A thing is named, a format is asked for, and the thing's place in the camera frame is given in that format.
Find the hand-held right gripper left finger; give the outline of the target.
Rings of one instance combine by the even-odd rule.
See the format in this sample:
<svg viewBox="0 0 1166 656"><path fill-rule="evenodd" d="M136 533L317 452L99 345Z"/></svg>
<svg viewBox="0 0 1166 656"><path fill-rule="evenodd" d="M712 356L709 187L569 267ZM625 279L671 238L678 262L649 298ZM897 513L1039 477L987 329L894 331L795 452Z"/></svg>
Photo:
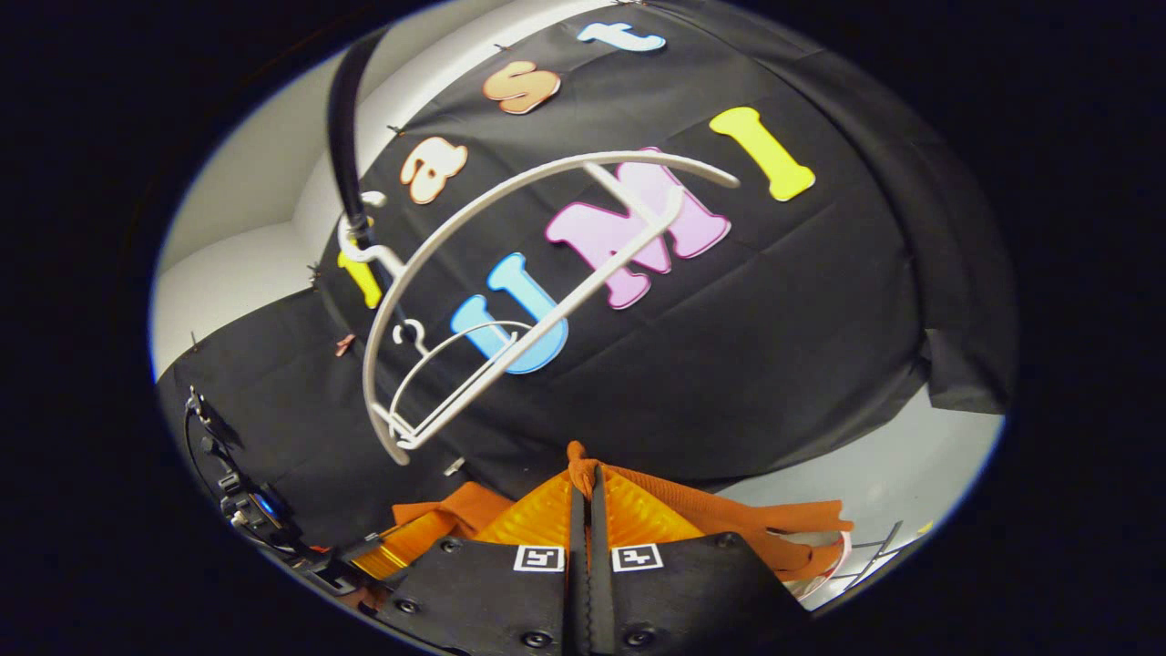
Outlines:
<svg viewBox="0 0 1166 656"><path fill-rule="evenodd" d="M578 655L586 549L586 501L562 472L473 537L435 539L375 619L431 653Z"/></svg>

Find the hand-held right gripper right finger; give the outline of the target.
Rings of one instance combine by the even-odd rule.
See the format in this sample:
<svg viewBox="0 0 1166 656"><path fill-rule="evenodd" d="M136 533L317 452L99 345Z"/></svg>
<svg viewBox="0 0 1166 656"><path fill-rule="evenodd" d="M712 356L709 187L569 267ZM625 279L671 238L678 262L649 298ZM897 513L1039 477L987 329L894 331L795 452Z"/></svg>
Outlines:
<svg viewBox="0 0 1166 656"><path fill-rule="evenodd" d="M757 655L812 621L738 532L612 546L614 496L593 473L590 655Z"/></svg>

